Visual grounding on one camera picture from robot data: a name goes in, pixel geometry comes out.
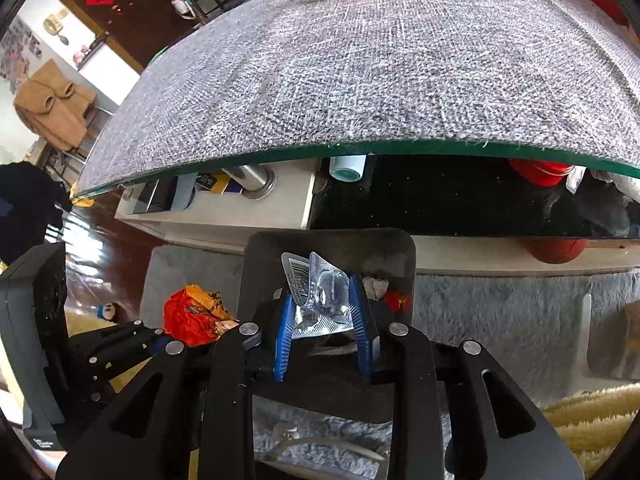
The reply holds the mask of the silver blister pack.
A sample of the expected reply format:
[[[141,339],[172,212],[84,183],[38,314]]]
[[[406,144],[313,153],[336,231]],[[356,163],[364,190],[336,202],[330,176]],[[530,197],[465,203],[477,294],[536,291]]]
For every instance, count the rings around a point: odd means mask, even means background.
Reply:
[[[308,257],[284,252],[281,263],[296,303],[293,339],[352,330],[349,277],[344,271],[316,252]]]

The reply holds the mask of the red lantern ornament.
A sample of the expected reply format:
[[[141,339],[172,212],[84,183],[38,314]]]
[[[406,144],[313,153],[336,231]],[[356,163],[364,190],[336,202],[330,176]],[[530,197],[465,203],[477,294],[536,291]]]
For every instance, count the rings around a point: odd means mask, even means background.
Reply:
[[[408,292],[390,289],[385,293],[382,301],[394,315],[409,314],[412,309],[412,297]]]

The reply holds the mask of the red gold foil wrapper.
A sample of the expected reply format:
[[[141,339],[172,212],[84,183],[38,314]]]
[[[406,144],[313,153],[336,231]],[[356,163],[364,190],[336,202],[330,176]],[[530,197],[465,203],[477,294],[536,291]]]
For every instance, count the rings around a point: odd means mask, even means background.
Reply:
[[[238,325],[220,292],[206,292],[198,285],[183,287],[164,304],[164,332],[190,348],[211,344]]]

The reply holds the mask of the black trash bin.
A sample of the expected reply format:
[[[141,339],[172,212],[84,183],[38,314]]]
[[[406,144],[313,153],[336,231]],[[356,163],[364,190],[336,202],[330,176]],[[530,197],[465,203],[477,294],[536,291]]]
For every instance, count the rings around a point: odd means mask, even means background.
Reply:
[[[346,276],[385,280],[407,299],[399,321],[410,323],[416,275],[416,245],[396,229],[356,231],[265,231],[253,234],[244,249],[238,301],[241,320],[251,318],[282,286],[291,286],[301,303],[294,309],[294,344],[283,385],[258,385],[255,396],[362,422],[388,422],[393,388],[369,386],[359,375],[355,353],[315,356],[322,337],[348,339]]]

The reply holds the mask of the light blue bottle under table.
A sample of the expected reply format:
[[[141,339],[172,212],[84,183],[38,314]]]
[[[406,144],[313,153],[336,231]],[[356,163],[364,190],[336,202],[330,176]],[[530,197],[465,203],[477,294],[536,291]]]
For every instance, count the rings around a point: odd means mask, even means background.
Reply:
[[[366,162],[366,155],[331,157],[329,162],[330,176],[341,182],[357,182],[363,177]]]

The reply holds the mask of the chrome table leg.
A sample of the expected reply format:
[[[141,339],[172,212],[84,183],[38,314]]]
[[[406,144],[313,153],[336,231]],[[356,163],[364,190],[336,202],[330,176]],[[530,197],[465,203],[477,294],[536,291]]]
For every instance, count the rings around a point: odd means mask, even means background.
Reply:
[[[227,167],[222,170],[242,188],[241,194],[248,200],[261,200],[268,196],[277,184],[277,174],[268,166],[251,164]]]

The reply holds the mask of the basketball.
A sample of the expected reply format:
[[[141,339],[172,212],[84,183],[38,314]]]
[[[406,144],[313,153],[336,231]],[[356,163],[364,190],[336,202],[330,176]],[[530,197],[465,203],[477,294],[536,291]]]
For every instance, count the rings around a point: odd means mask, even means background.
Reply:
[[[549,264],[562,264],[578,258],[587,247],[582,238],[523,237],[518,239],[529,255]]]

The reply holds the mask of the grey shaggy rug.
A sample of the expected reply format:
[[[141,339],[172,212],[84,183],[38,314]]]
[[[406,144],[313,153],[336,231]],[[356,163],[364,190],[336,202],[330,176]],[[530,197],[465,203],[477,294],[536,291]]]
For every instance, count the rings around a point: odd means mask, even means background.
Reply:
[[[570,382],[585,296],[591,298],[589,367],[594,376],[608,376],[623,355],[625,308],[639,298],[638,270],[525,278],[420,275],[412,322],[444,344],[478,340],[542,408],[568,396],[612,388],[574,387]],[[367,448],[390,444],[390,422],[355,422],[262,399],[255,401],[254,413],[257,457],[268,457],[276,447],[270,430],[277,422],[294,422],[310,442],[287,448],[278,462],[334,478],[372,479],[378,462],[318,445],[317,439],[351,440]]]

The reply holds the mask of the red round tin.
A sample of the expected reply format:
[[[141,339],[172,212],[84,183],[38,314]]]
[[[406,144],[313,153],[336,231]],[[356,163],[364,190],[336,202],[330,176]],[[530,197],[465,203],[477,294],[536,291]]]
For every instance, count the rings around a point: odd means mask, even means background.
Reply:
[[[509,164],[523,179],[541,188],[552,188],[574,169],[573,165],[562,162],[522,158],[510,158]]]

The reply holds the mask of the yellow fluffy blanket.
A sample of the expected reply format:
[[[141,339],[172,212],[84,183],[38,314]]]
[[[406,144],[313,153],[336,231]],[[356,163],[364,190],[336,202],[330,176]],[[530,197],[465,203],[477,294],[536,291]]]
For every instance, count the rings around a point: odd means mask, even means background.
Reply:
[[[631,384],[568,396],[540,411],[590,479],[623,439],[639,405],[639,385]]]

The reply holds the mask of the tan coat on chair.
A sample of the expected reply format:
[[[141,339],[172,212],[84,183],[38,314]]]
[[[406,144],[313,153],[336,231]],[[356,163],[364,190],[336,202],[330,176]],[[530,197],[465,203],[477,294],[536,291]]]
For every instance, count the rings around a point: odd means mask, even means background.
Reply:
[[[49,60],[16,92],[13,106],[23,124],[62,152],[79,148],[88,134],[86,114],[95,91],[75,84]]]

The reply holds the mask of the grey woven table mat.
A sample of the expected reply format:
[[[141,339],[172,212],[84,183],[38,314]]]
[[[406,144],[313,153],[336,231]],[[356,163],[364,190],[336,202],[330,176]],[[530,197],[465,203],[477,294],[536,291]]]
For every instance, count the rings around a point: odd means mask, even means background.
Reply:
[[[589,0],[252,0],[145,69],[78,193],[356,154],[636,176],[639,49]]]

